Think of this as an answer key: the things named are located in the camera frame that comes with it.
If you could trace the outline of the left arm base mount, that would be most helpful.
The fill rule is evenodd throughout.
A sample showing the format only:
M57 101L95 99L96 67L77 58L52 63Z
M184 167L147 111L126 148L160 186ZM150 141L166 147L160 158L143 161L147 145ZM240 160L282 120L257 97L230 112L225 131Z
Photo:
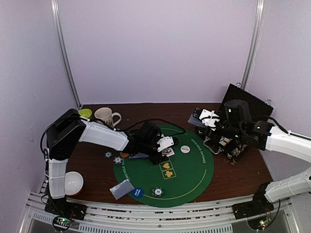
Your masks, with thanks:
M45 212L70 219L84 220L87 206L68 202L66 197L60 199L48 198Z

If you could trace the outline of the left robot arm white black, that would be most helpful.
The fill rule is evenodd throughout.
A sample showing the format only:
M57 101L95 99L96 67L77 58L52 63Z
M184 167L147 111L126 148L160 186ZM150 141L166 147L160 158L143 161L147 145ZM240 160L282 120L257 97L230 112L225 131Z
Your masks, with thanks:
M151 120L136 130L116 129L87 119L74 109L67 110L46 130L49 193L51 208L60 216L70 211L65 198L67 163L80 143L110 148L135 155L143 153L153 164L159 163L162 151L173 146L172 136L165 136Z

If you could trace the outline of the playing card deck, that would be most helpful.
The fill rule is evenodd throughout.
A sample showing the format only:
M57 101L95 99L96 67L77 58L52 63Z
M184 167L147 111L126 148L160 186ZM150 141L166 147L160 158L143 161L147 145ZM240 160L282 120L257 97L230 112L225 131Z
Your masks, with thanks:
M189 117L188 123L191 124L191 125L194 125L196 127L205 127L205 125L201 122L201 120L196 119L192 115Z

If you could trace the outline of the teal chip off mat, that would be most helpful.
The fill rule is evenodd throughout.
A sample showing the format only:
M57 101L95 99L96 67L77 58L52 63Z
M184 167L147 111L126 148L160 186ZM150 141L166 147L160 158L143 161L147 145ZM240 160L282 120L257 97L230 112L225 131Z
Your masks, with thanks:
M105 158L111 158L113 156L113 152L107 151L104 153Z

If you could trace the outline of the poker chip stack front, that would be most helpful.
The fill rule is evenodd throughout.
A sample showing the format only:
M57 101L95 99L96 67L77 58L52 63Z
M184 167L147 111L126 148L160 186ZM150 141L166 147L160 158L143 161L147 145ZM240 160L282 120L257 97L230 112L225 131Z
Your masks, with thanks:
M164 190L161 187L155 187L152 189L152 196L153 197L161 197L164 194Z

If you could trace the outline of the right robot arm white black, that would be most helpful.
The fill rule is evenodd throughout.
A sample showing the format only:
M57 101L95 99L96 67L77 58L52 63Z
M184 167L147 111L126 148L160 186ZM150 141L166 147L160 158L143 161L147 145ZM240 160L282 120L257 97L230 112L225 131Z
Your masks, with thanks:
M239 107L227 107L225 116L215 111L196 108L188 122L200 128L199 133L205 139L219 134L230 140L236 139L241 145L286 155L307 164L311 162L310 137L286 130L275 120L253 121L248 110ZM282 180L260 185L249 203L249 210L257 215L268 203L308 193L310 190L311 168L308 166L305 170Z

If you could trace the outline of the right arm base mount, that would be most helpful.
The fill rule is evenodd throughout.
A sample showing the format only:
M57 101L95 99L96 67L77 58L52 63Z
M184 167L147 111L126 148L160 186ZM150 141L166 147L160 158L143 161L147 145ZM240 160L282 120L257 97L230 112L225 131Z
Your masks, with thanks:
M266 211L272 211L274 210L274 205L270 202L252 200L234 204L232 208L235 219L242 219L265 214Z

